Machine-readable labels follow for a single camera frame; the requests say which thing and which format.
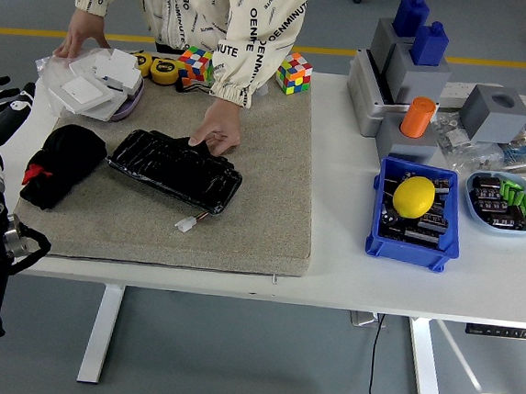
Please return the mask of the person's right hand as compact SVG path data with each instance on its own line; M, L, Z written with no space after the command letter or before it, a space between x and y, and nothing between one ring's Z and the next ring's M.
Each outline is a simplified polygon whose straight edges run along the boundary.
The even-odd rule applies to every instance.
M104 22L102 16L93 15L80 8L74 9L66 37L52 54L58 58L75 59L88 39L94 39L101 49L108 49L110 45L104 33Z

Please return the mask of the person's left hand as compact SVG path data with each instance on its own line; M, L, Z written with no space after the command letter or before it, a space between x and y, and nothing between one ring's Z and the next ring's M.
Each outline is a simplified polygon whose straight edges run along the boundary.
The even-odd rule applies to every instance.
M241 107L216 98L205 113L204 120L190 136L191 147L205 142L214 156L223 155L241 143Z

